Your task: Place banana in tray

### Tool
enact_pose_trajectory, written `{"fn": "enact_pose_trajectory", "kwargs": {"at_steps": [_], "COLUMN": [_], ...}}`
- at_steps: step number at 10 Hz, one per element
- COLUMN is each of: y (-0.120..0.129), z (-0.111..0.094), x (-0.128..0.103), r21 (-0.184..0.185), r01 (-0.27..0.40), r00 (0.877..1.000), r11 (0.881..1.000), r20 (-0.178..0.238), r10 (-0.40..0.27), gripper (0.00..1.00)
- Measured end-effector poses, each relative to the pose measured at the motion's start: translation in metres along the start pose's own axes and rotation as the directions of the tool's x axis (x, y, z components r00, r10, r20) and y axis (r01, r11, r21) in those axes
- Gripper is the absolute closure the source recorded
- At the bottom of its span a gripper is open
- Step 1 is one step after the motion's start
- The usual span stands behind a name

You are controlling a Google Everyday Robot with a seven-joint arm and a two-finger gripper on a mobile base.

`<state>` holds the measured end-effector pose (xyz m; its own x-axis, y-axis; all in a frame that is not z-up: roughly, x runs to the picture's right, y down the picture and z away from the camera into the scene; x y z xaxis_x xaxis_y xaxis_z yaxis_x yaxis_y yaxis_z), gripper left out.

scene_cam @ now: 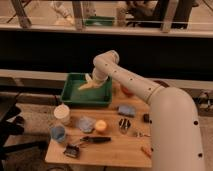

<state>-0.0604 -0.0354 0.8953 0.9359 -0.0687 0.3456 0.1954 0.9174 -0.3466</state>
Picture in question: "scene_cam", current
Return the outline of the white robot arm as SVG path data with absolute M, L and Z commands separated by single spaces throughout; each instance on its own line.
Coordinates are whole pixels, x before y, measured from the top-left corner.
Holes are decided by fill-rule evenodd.
M 93 77 L 112 77 L 150 106 L 152 171 L 205 171 L 198 111 L 191 96 L 128 71 L 118 61 L 114 50 L 96 56 Z

